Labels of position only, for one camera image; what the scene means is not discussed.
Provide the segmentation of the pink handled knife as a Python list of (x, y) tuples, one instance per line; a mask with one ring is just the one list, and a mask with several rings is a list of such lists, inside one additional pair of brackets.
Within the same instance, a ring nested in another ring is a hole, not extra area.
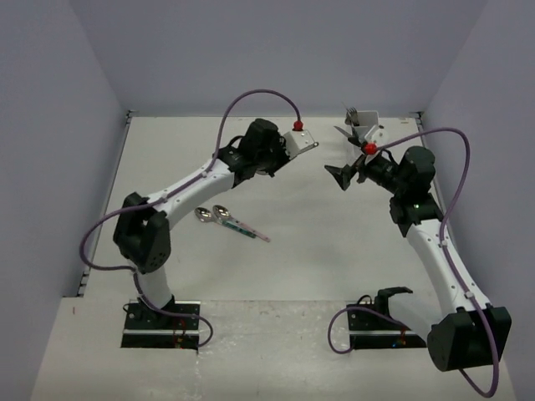
[(339, 127), (339, 126), (334, 126), (334, 128), (340, 133), (342, 134), (348, 142), (350, 143), (353, 143), (353, 144), (358, 144), (355, 140), (355, 138), (353, 137), (352, 135), (352, 132), (348, 132), (346, 131), (345, 129)]

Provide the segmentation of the all-silver fork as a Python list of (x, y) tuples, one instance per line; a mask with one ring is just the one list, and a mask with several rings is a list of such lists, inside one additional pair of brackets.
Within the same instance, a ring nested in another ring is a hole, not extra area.
[(353, 126), (360, 126), (358, 110), (354, 107), (351, 107), (347, 109), (347, 112), (350, 123)]

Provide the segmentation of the teal handled spoon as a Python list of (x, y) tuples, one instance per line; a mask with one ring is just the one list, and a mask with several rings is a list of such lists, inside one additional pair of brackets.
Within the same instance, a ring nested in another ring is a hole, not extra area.
[(196, 216), (196, 218), (203, 222), (203, 223), (208, 223), (208, 222), (214, 222), (214, 223), (217, 223), (219, 224), (220, 226), (224, 226), (226, 227), (227, 229), (230, 229), (232, 231), (235, 231), (235, 232), (238, 232), (244, 236), (247, 236), (247, 237), (250, 237), (250, 238), (256, 238), (257, 236), (253, 233), (251, 233), (250, 231), (248, 230), (245, 230), (239, 226), (236, 226), (228, 221), (224, 221), (218, 217), (216, 217), (211, 211), (209, 211), (208, 209), (204, 208), (204, 207), (197, 207), (195, 210), (194, 210), (194, 214)]

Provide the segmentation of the teal handled knife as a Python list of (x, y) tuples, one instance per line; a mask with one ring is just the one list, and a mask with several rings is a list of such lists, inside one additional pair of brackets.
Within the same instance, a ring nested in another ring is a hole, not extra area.
[(358, 144), (360, 144), (360, 143), (361, 143), (361, 139), (360, 139), (360, 137), (359, 137), (359, 132), (358, 132), (357, 129), (355, 129), (355, 128), (352, 129), (352, 135), (353, 135), (353, 137), (355, 138), (356, 142), (357, 142)]

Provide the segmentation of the pink handled fork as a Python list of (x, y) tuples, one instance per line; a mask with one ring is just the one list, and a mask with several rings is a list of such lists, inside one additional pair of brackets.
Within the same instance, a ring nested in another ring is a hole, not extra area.
[(354, 122), (354, 126), (361, 126), (358, 110), (355, 110), (353, 112), (353, 122)]

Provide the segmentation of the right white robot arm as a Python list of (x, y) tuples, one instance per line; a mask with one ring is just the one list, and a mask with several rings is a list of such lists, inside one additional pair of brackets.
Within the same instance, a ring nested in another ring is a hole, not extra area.
[(501, 360), (512, 318), (495, 307), (472, 279), (446, 227), (446, 213), (431, 194), (435, 156), (411, 146), (399, 161), (382, 154), (361, 155), (352, 165), (326, 166), (342, 189), (355, 178), (386, 189), (390, 217), (419, 257), (436, 292), (439, 310), (419, 306), (408, 287), (378, 290), (371, 304), (349, 304), (347, 311), (369, 325), (407, 327), (421, 340), (442, 372), (482, 366)]

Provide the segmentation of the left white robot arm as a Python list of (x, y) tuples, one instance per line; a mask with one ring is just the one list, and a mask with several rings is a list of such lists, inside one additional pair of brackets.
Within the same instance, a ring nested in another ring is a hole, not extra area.
[(231, 190), (255, 175), (273, 176), (304, 148), (298, 129), (281, 134), (266, 119), (255, 119), (244, 135), (217, 145), (200, 169), (150, 195), (133, 192), (119, 210), (113, 241), (133, 272), (144, 318), (153, 327), (172, 322), (175, 298), (164, 265), (171, 256), (171, 230), (204, 202)]

